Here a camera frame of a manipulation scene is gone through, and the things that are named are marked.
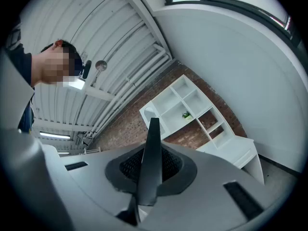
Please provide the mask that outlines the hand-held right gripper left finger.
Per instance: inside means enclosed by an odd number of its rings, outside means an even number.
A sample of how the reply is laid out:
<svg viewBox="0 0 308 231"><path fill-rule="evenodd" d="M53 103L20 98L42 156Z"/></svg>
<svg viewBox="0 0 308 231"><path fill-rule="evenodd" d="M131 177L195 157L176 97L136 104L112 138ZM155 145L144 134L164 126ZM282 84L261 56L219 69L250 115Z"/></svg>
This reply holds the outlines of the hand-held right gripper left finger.
<svg viewBox="0 0 308 231"><path fill-rule="evenodd" d="M151 205L154 199L154 118L151 118L137 184L138 205Z"/></svg>

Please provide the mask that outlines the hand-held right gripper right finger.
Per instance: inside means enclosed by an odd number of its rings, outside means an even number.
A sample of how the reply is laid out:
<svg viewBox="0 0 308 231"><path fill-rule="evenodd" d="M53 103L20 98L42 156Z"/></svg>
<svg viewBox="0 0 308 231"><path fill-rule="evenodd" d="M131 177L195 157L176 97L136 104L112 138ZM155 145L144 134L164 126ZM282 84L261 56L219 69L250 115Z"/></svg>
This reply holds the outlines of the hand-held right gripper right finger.
<svg viewBox="0 0 308 231"><path fill-rule="evenodd" d="M159 118L150 121L145 146L145 204L154 205L157 188L162 184L162 150Z"/></svg>

